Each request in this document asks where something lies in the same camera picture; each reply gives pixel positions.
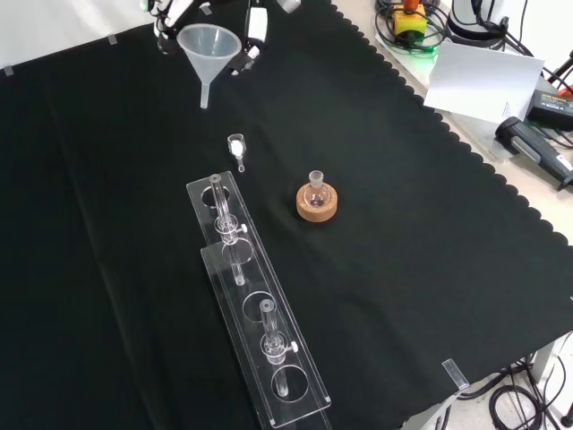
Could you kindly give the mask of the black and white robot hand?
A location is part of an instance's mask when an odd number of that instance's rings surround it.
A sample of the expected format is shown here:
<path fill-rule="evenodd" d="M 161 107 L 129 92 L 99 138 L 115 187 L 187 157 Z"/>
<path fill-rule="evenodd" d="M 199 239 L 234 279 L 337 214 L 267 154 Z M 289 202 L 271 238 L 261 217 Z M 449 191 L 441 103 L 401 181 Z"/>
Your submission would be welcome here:
<path fill-rule="evenodd" d="M 201 13 L 209 15 L 216 6 L 229 1 L 155 1 L 142 0 L 140 8 L 155 19 L 153 32 L 158 49 L 169 54 L 175 49 L 175 39 L 184 26 L 192 23 Z M 268 10 L 264 1 L 248 1 L 245 15 L 243 48 L 229 63 L 232 75 L 249 70 L 254 64 L 267 38 Z"/>

